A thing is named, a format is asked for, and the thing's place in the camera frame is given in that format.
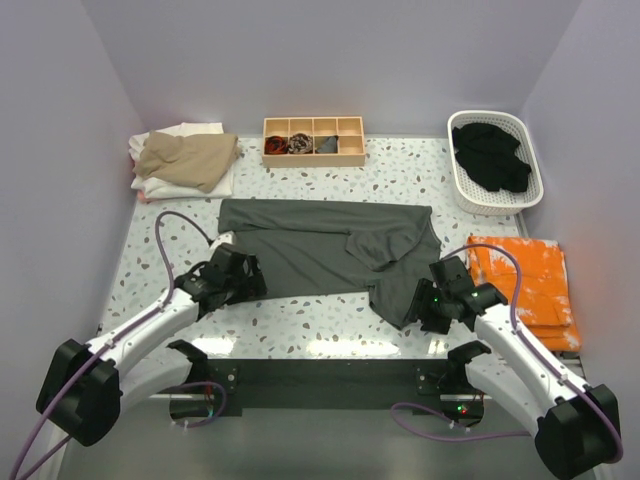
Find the dark grey t-shirt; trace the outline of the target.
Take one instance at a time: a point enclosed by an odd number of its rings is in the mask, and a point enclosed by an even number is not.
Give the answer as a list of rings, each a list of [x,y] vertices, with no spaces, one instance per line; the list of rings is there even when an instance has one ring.
[[[365,292],[401,330],[416,287],[441,254],[429,206],[225,199],[220,232],[256,255],[267,298]]]

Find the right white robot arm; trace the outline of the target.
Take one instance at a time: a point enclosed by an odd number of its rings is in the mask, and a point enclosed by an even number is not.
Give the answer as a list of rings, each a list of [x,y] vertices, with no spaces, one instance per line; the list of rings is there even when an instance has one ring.
[[[519,421],[558,479],[622,458],[618,401],[606,385],[592,386],[566,367],[517,317],[513,301],[490,283],[475,284],[460,258],[430,271],[411,316],[430,333],[457,320],[476,336],[448,352],[438,390],[489,395]]]

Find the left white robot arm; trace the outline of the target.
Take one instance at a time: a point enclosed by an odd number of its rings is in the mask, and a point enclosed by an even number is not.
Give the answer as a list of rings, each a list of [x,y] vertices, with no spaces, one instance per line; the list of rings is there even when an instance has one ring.
[[[166,297],[120,327],[86,344],[68,340],[59,346],[36,410],[81,445],[97,443],[133,393],[125,378],[149,352],[207,314],[266,293],[258,258],[219,244],[210,259],[172,280]]]

